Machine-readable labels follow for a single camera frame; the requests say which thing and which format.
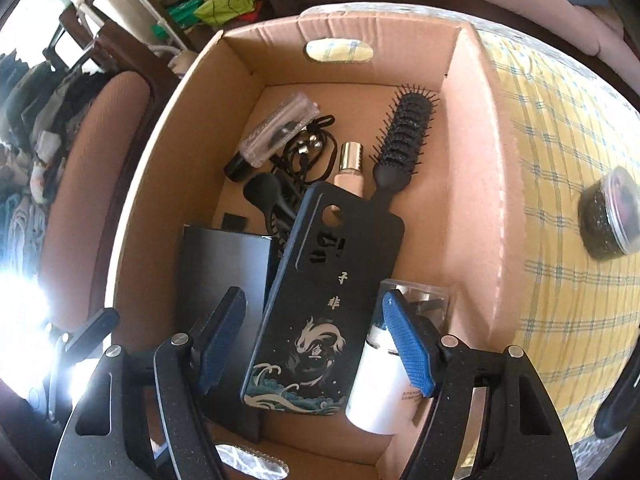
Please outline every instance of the round lid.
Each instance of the round lid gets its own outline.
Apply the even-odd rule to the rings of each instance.
[[[609,173],[602,184],[607,217],[620,249],[625,254],[640,250],[640,189],[625,168]]]

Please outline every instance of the black phone case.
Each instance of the black phone case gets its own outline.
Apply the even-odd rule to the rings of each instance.
[[[332,205],[338,226],[322,220]],[[345,405],[403,235],[401,218],[360,197],[326,182],[308,189],[242,388],[247,405],[313,415]]]

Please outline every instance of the white cylindrical bottle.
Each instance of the white cylindrical bottle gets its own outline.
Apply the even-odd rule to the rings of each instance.
[[[411,421],[421,400],[391,334],[372,325],[347,403],[347,418],[369,433],[395,434]]]

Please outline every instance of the plaid pattern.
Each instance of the plaid pattern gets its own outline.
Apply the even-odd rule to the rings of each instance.
[[[638,119],[558,60],[479,34],[510,105],[524,180],[527,299],[515,342],[572,444],[593,434],[638,336],[640,257],[591,260],[577,217],[581,190],[612,168],[640,182]]]

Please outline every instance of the hair brush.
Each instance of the hair brush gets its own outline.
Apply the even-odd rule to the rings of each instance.
[[[387,113],[386,130],[375,146],[372,157],[373,179],[376,191],[371,200],[385,209],[389,208],[394,195],[411,182],[418,157],[429,129],[431,114],[438,99],[433,92],[415,86],[401,86],[396,91],[391,113]]]

